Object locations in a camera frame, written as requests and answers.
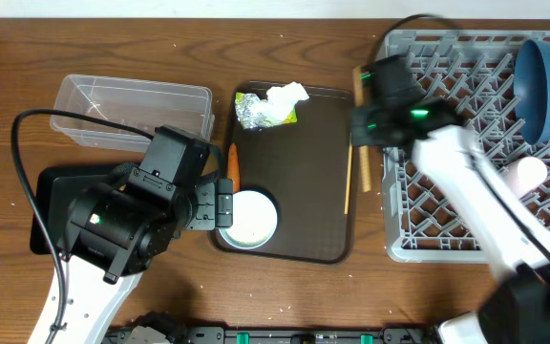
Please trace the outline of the pink cup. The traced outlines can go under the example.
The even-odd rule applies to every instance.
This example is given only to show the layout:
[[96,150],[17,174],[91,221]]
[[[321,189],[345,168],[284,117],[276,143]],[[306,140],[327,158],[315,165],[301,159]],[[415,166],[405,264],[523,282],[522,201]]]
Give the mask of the pink cup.
[[501,177],[514,195],[521,199],[546,180],[547,166],[538,158],[524,157],[505,166]]

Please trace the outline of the dark blue bowl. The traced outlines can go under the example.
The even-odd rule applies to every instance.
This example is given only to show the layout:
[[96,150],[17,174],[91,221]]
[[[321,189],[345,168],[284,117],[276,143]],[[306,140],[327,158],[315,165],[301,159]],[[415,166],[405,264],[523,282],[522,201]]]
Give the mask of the dark blue bowl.
[[515,107],[525,142],[550,140],[550,42],[527,40],[518,52],[514,69]]

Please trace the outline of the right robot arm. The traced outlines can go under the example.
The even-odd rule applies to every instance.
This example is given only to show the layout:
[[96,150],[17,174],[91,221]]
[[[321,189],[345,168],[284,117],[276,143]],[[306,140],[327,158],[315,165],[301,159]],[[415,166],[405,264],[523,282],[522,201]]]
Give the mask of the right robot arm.
[[404,57],[352,72],[354,146],[400,148],[477,240],[497,289],[435,327],[438,343],[550,343],[550,231],[521,203],[441,97],[427,98]]

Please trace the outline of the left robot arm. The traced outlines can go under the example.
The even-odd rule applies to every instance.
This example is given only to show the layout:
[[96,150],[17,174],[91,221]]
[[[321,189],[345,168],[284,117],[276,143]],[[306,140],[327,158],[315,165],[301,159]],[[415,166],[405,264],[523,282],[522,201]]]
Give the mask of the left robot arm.
[[184,230],[228,229],[232,182],[209,142],[160,126],[140,165],[83,190],[70,202],[54,278],[32,343],[98,343],[152,260]]

